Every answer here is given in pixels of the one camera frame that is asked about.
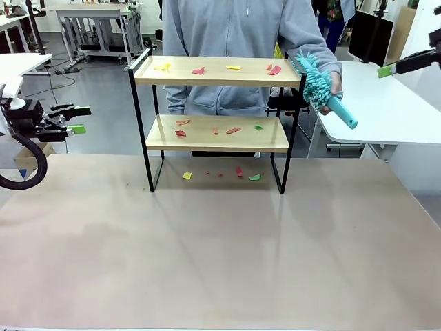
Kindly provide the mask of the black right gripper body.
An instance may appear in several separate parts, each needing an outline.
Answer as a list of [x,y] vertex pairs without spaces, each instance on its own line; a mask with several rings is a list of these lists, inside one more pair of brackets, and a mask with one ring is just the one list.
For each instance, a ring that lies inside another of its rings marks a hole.
[[435,30],[429,34],[429,45],[432,48],[432,62],[441,65],[440,59],[441,30]]

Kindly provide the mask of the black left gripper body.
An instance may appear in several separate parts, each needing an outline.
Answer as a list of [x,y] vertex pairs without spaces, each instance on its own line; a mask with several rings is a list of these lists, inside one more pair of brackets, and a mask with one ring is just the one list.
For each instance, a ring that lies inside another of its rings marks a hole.
[[26,99],[21,108],[6,108],[6,123],[11,134],[35,137],[42,127],[44,109],[40,101]]

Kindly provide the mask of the person's left hand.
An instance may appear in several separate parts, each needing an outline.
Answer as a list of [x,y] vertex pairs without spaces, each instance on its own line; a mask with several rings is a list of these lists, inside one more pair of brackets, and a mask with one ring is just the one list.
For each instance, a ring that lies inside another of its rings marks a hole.
[[[332,95],[337,95],[342,91],[342,78],[338,72],[330,72],[329,76],[331,78],[331,87],[330,92]],[[331,110],[327,106],[323,106],[320,109],[320,113],[323,115],[327,115]]]

